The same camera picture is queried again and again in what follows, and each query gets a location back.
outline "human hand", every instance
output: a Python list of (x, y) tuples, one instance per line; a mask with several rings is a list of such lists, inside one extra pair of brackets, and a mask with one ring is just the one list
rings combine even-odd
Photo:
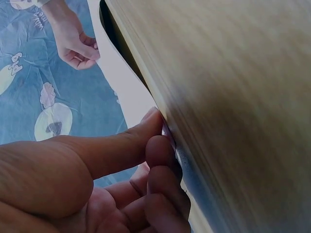
[(59, 57), (75, 69), (88, 69), (100, 58), (95, 38), (87, 36), (77, 15), (64, 0), (42, 7), (54, 33)]
[[(189, 233), (190, 201), (162, 123), (153, 110), (111, 137), (1, 146), (0, 232)], [(130, 181), (93, 188), (144, 161)]]

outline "palm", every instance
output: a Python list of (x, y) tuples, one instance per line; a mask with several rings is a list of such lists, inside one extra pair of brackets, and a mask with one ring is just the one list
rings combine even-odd
[(148, 167), (141, 165), (128, 182), (94, 188), (81, 211), (51, 223), (66, 233), (139, 232), (148, 227), (142, 218), (147, 175)]

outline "cartoon character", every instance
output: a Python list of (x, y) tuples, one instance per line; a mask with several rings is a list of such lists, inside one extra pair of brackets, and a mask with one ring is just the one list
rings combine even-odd
[(11, 65), (7, 65), (0, 71), (0, 95), (6, 91), (16, 76), (16, 73), (12, 75), (10, 67)]
[(19, 59), (23, 56), (21, 52), (15, 54), (12, 58), (12, 64), (7, 65), (0, 70), (0, 95), (2, 95), (6, 89), (11, 85), (16, 74), (23, 69), (23, 66), (19, 65)]
[(72, 126), (71, 109), (55, 103), (54, 88), (50, 83), (44, 83), (40, 93), (40, 103), (45, 110), (41, 112), (35, 123), (35, 139), (43, 141), (59, 135), (69, 135)]
[(17, 10), (25, 10), (34, 5), (32, 0), (10, 0), (10, 4)]

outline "wooden panel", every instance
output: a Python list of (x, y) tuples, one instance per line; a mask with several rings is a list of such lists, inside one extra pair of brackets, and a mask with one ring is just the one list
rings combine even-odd
[(310, 1), (106, 2), (214, 231), (311, 232)]

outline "plastic sheet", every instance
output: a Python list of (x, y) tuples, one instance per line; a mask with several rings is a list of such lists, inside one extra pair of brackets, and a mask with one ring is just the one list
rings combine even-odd
[[(86, 0), (68, 0), (94, 36)], [(77, 71), (57, 54), (51, 26), (27, 0), (0, 0), (0, 144), (126, 130), (117, 94), (98, 66)], [(134, 169), (95, 181), (127, 180)]]

